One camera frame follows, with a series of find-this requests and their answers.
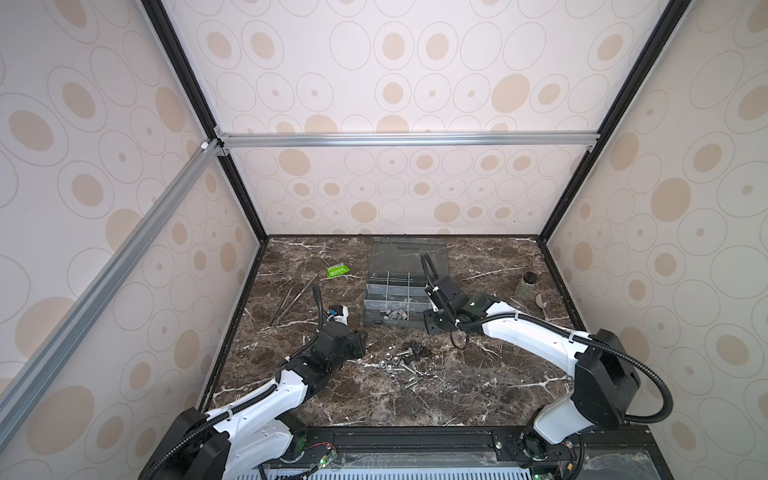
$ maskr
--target red wire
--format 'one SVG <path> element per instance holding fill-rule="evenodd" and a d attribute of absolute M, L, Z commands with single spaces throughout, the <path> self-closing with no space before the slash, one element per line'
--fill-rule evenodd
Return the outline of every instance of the red wire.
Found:
<path fill-rule="evenodd" d="M 316 443 L 315 445 L 310 445 L 310 446 L 309 446 L 309 447 L 307 447 L 307 448 L 308 448 L 308 449 L 311 449 L 311 448 L 314 448 L 314 447 L 317 447 L 317 446 L 320 446 L 320 445 L 324 445 L 324 446 L 328 447 L 329 449 L 332 449 L 332 450 L 336 451 L 336 447 L 334 447 L 334 446 L 333 446 L 333 444 L 332 444 L 332 443 L 330 443 L 330 442 L 320 442 L 320 443 Z"/>

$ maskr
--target robotic arm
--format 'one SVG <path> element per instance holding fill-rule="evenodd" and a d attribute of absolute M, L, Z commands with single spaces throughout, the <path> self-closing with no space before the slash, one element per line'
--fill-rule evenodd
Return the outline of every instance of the robotic arm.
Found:
<path fill-rule="evenodd" d="M 422 266 L 428 284 L 425 291 L 434 306 L 433 311 L 425 312 L 428 332 L 461 330 L 501 339 L 554 363 L 574 379 L 574 389 L 538 409 L 525 426 L 521 440 L 531 458 L 547 458 L 553 445 L 593 425 L 615 429 L 625 421 L 655 423 L 672 412 L 672 395 L 664 381 L 629 356 L 613 333 L 601 329 L 591 335 L 565 329 L 527 315 L 493 295 L 469 296 L 450 276 L 438 276 L 427 253 L 422 254 Z M 640 387 L 636 368 L 657 385 L 664 399 L 655 415 L 627 415 Z"/>
<path fill-rule="evenodd" d="M 365 354 L 363 339 L 346 325 L 347 314 L 345 306 L 331 306 L 327 314 L 321 313 L 327 323 L 298 352 L 286 357 L 275 379 L 205 414 L 194 408 L 182 412 L 139 478 L 219 480 L 225 474 L 236 478 L 289 450 L 295 454 L 289 456 L 297 457 L 304 450 L 306 432 L 288 411 L 315 396 L 346 360 Z M 332 456 L 323 457 L 313 468 L 332 460 Z"/>

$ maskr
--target metal bolt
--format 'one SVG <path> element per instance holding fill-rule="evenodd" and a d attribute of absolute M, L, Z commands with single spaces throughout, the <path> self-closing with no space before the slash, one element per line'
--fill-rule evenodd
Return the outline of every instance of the metal bolt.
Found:
<path fill-rule="evenodd" d="M 406 370 L 408 370 L 409 372 L 411 372 L 412 374 L 414 374 L 414 375 L 418 375 L 418 373 L 417 373 L 417 372 L 416 372 L 414 369 L 412 369 L 411 367 L 409 367 L 407 363 L 403 363 L 401 366 L 402 366 L 404 369 L 406 369 Z"/>

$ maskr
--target green packet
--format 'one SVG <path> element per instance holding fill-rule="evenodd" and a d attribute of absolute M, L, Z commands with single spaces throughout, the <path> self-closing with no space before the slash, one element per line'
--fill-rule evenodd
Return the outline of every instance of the green packet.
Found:
<path fill-rule="evenodd" d="M 328 272 L 328 278 L 343 275 L 349 273 L 349 267 L 344 265 L 344 262 L 338 263 L 334 266 L 329 266 L 326 271 Z"/>

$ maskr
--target marble table surface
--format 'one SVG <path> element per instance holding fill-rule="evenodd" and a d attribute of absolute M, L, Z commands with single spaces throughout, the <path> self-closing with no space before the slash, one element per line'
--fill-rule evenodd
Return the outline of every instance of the marble table surface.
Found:
<path fill-rule="evenodd" d="M 465 292 L 484 291 L 513 305 L 522 274 L 539 274 L 533 296 L 518 308 L 562 326 L 572 326 L 536 243 L 528 239 L 450 237 L 451 275 Z M 233 341 L 212 406 L 225 405 L 272 378 L 276 365 L 313 335 L 316 307 L 305 294 L 277 326 L 273 313 L 291 279 L 293 298 L 318 273 L 326 306 L 349 306 L 349 326 L 365 332 L 367 352 L 348 361 L 317 396 L 294 410 L 307 425 L 523 425 L 539 406 L 567 392 L 572 381 L 537 356 L 488 337 L 473 336 L 458 350 L 448 334 L 428 336 L 420 329 L 361 325 L 360 315 L 373 239 L 369 237 L 273 237 L 270 239 L 246 311 Z M 344 262 L 349 273 L 325 278 L 326 268 Z M 386 352 L 405 342 L 428 346 L 432 356 L 404 369 L 392 381 L 377 368 Z M 403 387 L 418 380 L 409 389 Z"/>

